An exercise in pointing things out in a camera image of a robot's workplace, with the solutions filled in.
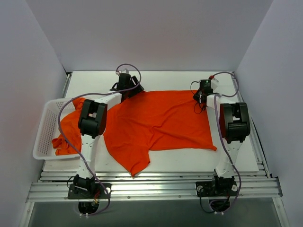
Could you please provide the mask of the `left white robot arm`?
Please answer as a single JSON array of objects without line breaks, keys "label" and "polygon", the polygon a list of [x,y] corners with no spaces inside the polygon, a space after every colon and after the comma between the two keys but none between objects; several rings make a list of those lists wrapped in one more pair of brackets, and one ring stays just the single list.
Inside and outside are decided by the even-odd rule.
[{"label": "left white robot arm", "polygon": [[105,132],[107,112],[127,98],[144,91],[136,76],[128,70],[118,72],[118,82],[110,89],[110,94],[99,99],[86,99],[78,122],[81,135],[81,158],[73,185],[84,198],[91,198],[96,191],[95,157],[98,141]]}]

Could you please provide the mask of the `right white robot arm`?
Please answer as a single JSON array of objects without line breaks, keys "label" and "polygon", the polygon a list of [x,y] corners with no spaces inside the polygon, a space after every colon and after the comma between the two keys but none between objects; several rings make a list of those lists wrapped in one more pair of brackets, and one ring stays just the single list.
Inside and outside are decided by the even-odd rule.
[{"label": "right white robot arm", "polygon": [[214,109],[223,152],[214,170],[217,179],[210,183],[210,189],[215,195],[221,195],[227,190],[227,183],[223,179],[233,178],[236,172],[235,163],[240,147],[250,134],[250,120],[247,104],[215,93],[216,82],[214,78],[198,81],[199,88],[193,92],[193,99],[201,111]]}]

